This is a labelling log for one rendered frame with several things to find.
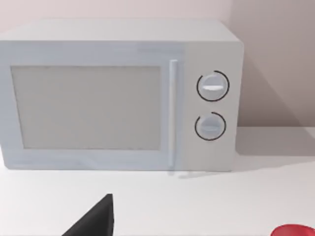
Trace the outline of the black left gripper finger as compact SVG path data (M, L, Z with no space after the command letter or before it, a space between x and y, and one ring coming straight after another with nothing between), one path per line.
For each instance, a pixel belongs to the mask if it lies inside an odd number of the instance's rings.
M113 194L106 194L62 236L113 236Z

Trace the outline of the microwave oven door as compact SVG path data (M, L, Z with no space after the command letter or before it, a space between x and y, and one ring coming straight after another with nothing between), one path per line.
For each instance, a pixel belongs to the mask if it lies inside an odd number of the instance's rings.
M0 44L0 147L13 170L169 168L169 61L160 43Z

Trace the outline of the small microwave knob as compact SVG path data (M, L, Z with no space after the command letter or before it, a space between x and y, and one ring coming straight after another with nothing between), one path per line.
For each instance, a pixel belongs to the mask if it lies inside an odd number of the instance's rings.
M216 112L211 112L207 116L199 116L194 124L197 136L205 141L215 141L226 131L226 121L224 117Z

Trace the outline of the large microwave knob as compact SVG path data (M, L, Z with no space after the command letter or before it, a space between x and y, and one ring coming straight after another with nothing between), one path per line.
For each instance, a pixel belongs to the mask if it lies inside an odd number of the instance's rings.
M221 71L213 71L211 74L200 76L196 83L197 93L208 102L222 100L229 92L229 88L229 79Z

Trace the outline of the red cup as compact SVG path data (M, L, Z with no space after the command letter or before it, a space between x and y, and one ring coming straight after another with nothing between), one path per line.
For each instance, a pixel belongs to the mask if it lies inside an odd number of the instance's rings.
M276 227L270 236L315 236L315 229L300 224L284 224Z

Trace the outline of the pale microwave oven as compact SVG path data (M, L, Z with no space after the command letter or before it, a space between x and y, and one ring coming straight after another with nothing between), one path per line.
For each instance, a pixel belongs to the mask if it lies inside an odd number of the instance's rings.
M46 19L0 34L4 42L160 43L183 50L183 83L177 89L175 166L168 171L230 171L236 151L236 133L244 60L244 44L221 22L212 19ZM200 76L221 71L230 82L220 101L203 100L196 90ZM195 132L199 116L211 112L226 121L225 133L205 141Z

